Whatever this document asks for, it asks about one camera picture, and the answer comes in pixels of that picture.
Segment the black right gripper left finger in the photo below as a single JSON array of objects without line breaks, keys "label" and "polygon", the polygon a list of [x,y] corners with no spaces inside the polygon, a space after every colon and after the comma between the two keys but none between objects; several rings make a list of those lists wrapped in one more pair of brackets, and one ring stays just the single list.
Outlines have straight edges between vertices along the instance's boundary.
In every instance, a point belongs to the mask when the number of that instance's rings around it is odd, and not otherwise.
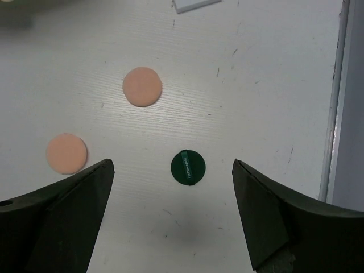
[{"label": "black right gripper left finger", "polygon": [[104,159],[1,201],[1,272],[87,272],[114,174]]}]

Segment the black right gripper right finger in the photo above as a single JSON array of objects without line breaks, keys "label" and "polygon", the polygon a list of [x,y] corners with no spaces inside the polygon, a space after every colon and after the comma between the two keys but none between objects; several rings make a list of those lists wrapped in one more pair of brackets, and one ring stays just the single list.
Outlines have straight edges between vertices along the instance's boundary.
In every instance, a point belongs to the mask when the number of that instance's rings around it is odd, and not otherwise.
[{"label": "black right gripper right finger", "polygon": [[255,272],[362,272],[363,213],[327,204],[235,160],[233,184]]}]

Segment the white square makeup pad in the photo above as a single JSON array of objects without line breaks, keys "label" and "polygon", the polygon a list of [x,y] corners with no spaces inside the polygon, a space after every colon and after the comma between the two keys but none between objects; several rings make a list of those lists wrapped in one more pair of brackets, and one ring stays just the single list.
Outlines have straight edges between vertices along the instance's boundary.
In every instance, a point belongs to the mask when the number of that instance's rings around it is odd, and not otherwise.
[{"label": "white square makeup pad", "polygon": [[175,7],[176,12],[181,14],[219,2],[221,2],[221,0],[173,0],[172,4]]}]

